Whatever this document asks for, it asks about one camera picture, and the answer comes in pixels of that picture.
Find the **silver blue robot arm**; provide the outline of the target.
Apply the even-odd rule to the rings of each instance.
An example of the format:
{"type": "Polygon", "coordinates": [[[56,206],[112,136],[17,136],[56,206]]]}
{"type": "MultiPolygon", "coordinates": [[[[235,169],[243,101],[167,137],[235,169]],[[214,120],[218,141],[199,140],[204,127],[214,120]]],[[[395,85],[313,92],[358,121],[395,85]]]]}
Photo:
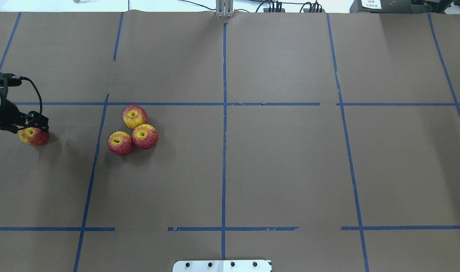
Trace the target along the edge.
{"type": "Polygon", "coordinates": [[[7,100],[6,95],[0,93],[0,131],[17,134],[26,128],[37,128],[48,133],[50,130],[48,121],[48,117],[41,112],[21,112],[17,105],[7,100]]]}

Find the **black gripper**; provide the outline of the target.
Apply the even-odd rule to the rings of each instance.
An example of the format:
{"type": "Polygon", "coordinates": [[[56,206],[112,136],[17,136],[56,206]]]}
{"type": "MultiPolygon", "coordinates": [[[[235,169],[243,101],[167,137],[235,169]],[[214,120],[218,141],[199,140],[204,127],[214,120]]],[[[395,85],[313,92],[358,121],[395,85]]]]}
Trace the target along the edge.
{"type": "Polygon", "coordinates": [[[9,100],[0,100],[0,130],[17,133],[19,130],[33,127],[44,132],[49,132],[48,117],[36,111],[30,111],[27,115],[19,111],[17,106],[9,100]]]}

